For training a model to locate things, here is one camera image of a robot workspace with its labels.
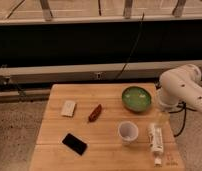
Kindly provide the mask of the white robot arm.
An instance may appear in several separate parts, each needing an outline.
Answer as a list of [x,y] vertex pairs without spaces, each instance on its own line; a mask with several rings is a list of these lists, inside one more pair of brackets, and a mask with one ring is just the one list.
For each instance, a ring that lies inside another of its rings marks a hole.
[[160,88],[156,94],[159,110],[168,113],[183,101],[202,114],[201,77],[201,70],[193,64],[163,72],[159,77]]

